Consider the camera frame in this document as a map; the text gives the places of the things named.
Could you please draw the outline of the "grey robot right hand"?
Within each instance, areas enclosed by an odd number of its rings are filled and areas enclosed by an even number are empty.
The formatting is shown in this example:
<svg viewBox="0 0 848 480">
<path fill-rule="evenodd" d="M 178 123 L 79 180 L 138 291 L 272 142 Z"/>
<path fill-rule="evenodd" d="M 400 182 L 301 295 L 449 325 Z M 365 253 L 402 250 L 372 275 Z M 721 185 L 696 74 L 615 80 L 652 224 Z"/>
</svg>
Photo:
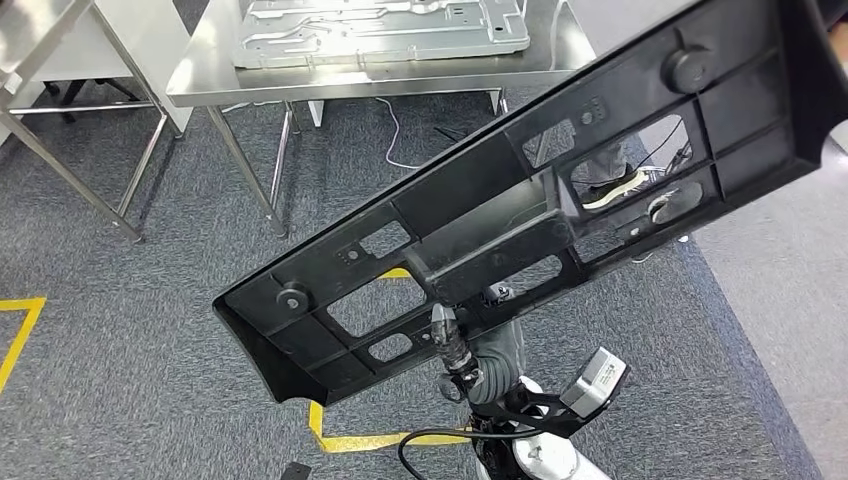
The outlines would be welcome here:
<svg viewBox="0 0 848 480">
<path fill-rule="evenodd" d="M 519 320 L 504 323 L 469 342 L 455 311 L 436 304 L 430 336 L 446 373 L 438 380 L 444 398 L 472 405 L 492 403 L 519 383 L 524 372 L 523 330 Z"/>
</svg>

